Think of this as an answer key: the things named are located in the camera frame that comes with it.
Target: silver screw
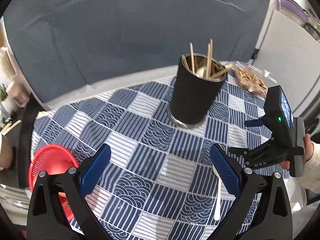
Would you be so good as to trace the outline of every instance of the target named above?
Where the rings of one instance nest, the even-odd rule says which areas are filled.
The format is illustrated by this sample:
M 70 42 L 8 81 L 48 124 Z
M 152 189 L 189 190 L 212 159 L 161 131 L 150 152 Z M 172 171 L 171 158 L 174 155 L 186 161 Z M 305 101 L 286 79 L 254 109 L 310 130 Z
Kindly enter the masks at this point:
M 75 167 L 71 167 L 71 168 L 69 168 L 69 170 L 68 170 L 68 172 L 69 172 L 70 174 L 74 174 L 76 171 L 77 171 L 77 169 L 76 169 Z
M 281 178 L 281 174 L 280 174 L 279 172 L 275 172 L 275 177 L 276 177 L 277 179 L 279 179 L 279 178 Z
M 244 172 L 246 174 L 251 174 L 252 173 L 252 170 L 250 168 L 244 168 Z
M 44 176 L 45 176 L 45 171 L 41 171 L 41 172 L 39 173 L 39 177 L 42 178 L 42 177 L 44 177 Z

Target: green plant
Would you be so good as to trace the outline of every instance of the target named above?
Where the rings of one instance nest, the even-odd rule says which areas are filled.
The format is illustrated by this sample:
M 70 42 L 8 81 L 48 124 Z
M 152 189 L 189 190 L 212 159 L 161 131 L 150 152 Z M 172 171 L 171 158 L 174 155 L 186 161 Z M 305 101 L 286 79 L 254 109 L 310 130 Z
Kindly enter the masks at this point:
M 0 89 L 0 99 L 1 99 L 1 101 L 4 101 L 8 96 L 8 94 L 7 94 L 7 92 L 5 90 L 6 90 L 5 85 L 2 84 L 2 88 Z

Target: display screen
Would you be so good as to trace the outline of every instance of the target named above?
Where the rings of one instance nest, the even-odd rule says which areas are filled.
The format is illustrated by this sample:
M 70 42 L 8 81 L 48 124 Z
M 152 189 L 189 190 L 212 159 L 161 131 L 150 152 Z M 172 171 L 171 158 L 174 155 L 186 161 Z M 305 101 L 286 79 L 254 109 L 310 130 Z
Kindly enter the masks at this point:
M 285 98 L 283 92 L 281 93 L 281 107 L 282 111 L 284 112 L 284 117 L 287 121 L 288 126 L 290 127 L 291 125 L 291 109 L 289 107 L 288 101 Z

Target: beige sleeve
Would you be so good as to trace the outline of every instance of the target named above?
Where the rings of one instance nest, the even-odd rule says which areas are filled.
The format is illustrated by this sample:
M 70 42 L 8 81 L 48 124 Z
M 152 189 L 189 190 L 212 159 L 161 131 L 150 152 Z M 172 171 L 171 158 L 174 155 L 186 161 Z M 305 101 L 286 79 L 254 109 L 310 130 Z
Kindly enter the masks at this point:
M 312 142 L 313 156 L 304 164 L 303 176 L 296 178 L 303 188 L 320 193 L 320 145 Z

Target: human hand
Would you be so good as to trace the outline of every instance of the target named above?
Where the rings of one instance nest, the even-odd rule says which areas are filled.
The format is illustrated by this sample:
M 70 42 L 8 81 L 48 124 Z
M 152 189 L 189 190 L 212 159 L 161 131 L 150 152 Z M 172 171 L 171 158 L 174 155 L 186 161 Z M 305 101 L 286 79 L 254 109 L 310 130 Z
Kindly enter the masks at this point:
M 306 134 L 304 137 L 304 156 L 303 156 L 303 163 L 306 163 L 308 160 L 311 159 L 313 155 L 313 144 L 310 140 L 310 134 Z M 283 169 L 290 168 L 290 162 L 289 161 L 283 161 L 280 163 L 280 166 Z

